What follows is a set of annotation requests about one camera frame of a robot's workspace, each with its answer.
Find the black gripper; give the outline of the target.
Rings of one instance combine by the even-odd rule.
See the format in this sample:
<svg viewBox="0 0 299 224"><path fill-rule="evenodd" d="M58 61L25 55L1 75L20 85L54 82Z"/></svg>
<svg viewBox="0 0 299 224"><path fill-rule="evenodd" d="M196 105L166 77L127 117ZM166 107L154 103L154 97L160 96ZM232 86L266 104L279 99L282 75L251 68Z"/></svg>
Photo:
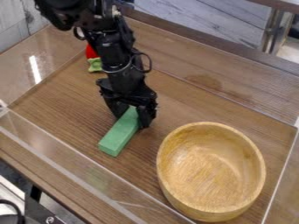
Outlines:
<svg viewBox="0 0 299 224"><path fill-rule="evenodd" d="M128 105L138 107L136 113L142 129L150 127L156 118L156 93L146 85L146 73L128 69L120 73L110 73L107 78L96 81L99 92L114 116L120 118Z"/></svg>

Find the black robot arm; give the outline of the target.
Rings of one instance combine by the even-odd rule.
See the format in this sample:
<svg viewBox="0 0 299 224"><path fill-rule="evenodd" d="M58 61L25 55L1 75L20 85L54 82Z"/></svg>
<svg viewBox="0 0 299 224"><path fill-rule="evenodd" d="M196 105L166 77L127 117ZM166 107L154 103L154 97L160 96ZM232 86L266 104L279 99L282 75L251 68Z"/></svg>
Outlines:
<svg viewBox="0 0 299 224"><path fill-rule="evenodd" d="M114 114L120 117L135 107L138 124L147 128L156 118L156 92L146 84L152 62L135 48L135 34L115 0L33 0L36 10L62 31L88 42L102 59L99 92Z"/></svg>

